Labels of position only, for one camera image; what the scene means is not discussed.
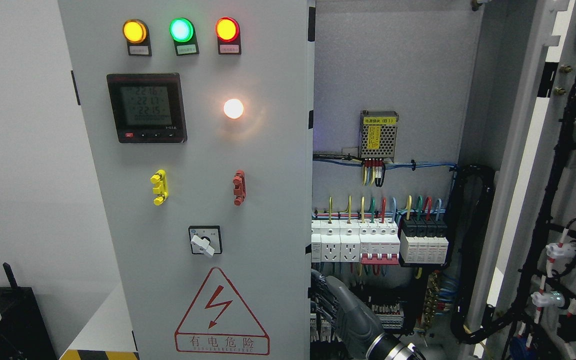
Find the dark grey robot hand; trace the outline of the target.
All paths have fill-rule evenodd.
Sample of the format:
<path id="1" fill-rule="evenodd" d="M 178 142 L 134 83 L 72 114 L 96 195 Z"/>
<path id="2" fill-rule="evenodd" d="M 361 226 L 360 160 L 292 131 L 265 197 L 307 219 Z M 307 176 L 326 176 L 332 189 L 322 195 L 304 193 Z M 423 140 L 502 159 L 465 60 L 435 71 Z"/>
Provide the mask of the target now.
<path id="1" fill-rule="evenodd" d="M 315 269 L 310 276 L 316 311 L 331 324 L 351 357 L 366 359 L 370 346 L 384 333 L 381 321 L 343 281 Z"/>

